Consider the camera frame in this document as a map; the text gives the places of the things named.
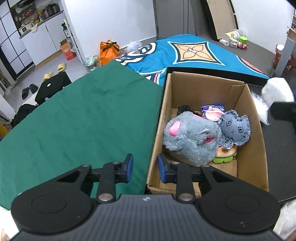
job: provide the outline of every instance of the person's hand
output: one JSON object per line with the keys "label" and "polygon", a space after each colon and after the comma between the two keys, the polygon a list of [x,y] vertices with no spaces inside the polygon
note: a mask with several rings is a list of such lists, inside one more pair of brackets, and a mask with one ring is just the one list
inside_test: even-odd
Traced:
{"label": "person's hand", "polygon": [[296,241],[296,230],[285,241]]}

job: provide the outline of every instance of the gray plush toy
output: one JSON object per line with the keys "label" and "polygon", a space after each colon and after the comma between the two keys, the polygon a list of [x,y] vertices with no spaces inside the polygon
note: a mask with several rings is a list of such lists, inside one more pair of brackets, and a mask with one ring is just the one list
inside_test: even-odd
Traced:
{"label": "gray plush toy", "polygon": [[198,167],[213,160],[220,137],[215,122],[187,111],[167,123],[163,144],[173,157]]}
{"label": "gray plush toy", "polygon": [[242,146],[250,139],[251,125],[248,117],[246,115],[239,117],[235,110],[222,114],[218,125],[222,131],[219,146],[223,149],[230,149],[233,144]]}

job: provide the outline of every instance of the blue patterned cloth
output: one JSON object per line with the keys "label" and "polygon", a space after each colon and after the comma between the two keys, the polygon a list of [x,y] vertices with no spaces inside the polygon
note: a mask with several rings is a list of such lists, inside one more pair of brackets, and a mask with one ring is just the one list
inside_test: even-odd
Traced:
{"label": "blue patterned cloth", "polygon": [[161,86],[169,66],[220,69],[269,79],[237,55],[190,34],[155,41],[115,60]]}

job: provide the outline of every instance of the yellow slipper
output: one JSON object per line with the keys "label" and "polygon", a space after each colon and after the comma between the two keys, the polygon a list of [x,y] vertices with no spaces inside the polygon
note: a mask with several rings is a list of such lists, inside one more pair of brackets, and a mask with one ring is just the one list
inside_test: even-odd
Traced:
{"label": "yellow slipper", "polygon": [[66,63],[59,64],[57,66],[57,72],[60,73],[60,72],[64,71],[65,68],[66,68]]}
{"label": "yellow slipper", "polygon": [[47,74],[45,74],[44,77],[43,77],[43,81],[48,80],[49,78],[51,78],[52,74],[53,74],[52,71],[49,72],[49,73],[47,73]]}

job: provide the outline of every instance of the green cloth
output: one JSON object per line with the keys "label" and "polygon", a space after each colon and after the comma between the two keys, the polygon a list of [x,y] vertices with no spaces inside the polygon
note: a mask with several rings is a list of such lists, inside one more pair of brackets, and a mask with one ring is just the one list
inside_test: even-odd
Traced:
{"label": "green cloth", "polygon": [[101,168],[134,155],[131,182],[117,195],[144,192],[162,87],[111,61],[29,114],[0,142],[0,206],[83,164]]}

